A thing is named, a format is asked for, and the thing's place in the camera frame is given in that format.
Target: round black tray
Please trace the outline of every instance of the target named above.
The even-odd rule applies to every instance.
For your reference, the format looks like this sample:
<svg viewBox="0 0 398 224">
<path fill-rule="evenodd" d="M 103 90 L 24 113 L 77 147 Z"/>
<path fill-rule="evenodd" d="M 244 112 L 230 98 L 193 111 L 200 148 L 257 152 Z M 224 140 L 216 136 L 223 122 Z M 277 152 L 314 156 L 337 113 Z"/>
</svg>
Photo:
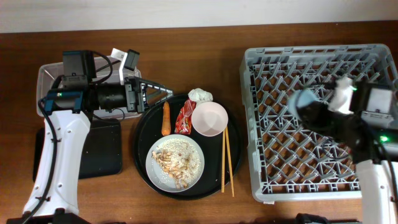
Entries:
<svg viewBox="0 0 398 224">
<path fill-rule="evenodd" d="M 167 101 L 170 104 L 170 120 L 172 133 L 175 129 L 175 120 L 180 109 L 188 99 L 187 95 L 173 96 Z M 232 170 L 235 174 L 241 162 L 243 152 L 243 138 L 234 116 L 227 107 L 228 113 L 228 132 L 229 145 L 231 149 Z M 176 198 L 179 200 L 194 200 L 209 196 L 221 189 L 221 149 L 223 147 L 223 135 L 214 137 L 205 137 L 197 133 L 192 127 L 191 134 L 188 137 L 198 143 L 205 156 L 205 170 L 200 180 L 191 188 L 179 193 L 169 193 L 157 188 L 148 178 L 145 162 L 150 147 L 162 136 L 160 130 L 163 120 L 163 104 L 151 108 L 140 120 L 137 125 L 137 131 L 133 141 L 132 151 L 136 168 L 144 181 L 154 190 L 162 195 Z M 229 182 L 228 157 L 225 152 L 225 183 Z"/>
</svg>

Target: white wall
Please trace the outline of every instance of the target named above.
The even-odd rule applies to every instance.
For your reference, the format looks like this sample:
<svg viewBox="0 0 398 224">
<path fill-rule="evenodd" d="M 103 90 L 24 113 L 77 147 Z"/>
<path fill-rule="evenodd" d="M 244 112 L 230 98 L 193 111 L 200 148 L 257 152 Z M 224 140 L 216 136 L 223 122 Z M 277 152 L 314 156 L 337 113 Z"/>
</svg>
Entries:
<svg viewBox="0 0 398 224">
<path fill-rule="evenodd" d="M 398 0 L 0 0 L 0 32 L 398 19 Z"/>
</svg>

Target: carrot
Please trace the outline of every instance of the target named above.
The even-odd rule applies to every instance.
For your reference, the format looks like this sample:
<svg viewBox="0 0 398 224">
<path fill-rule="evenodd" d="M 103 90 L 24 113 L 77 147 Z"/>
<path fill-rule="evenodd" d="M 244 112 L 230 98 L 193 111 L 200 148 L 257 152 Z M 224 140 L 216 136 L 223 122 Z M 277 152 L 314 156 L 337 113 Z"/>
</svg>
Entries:
<svg viewBox="0 0 398 224">
<path fill-rule="evenodd" d="M 163 105 L 163 123 L 162 123 L 162 135 L 166 136 L 172 132 L 170 125 L 170 105 L 166 101 Z"/>
</svg>

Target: white crumpled paper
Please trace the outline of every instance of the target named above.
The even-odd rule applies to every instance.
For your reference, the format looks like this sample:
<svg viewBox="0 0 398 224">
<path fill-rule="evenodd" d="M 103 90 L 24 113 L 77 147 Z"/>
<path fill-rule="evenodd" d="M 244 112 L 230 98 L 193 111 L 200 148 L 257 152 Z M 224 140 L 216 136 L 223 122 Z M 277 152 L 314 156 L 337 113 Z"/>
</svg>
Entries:
<svg viewBox="0 0 398 224">
<path fill-rule="evenodd" d="M 197 106 L 201 103 L 213 101 L 213 95 L 201 88 L 196 88 L 188 93 L 189 99 L 196 102 Z"/>
</svg>

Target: green light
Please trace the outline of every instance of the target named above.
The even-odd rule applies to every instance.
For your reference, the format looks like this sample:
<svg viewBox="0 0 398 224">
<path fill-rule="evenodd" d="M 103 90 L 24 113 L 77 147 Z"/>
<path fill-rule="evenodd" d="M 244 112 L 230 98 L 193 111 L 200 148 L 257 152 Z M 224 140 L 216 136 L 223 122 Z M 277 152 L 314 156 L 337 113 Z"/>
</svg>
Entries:
<svg viewBox="0 0 398 224">
<path fill-rule="evenodd" d="M 389 139 L 388 139 L 387 136 L 380 136 L 380 141 L 386 142 L 386 141 L 388 141 L 388 140 L 389 140 Z"/>
</svg>

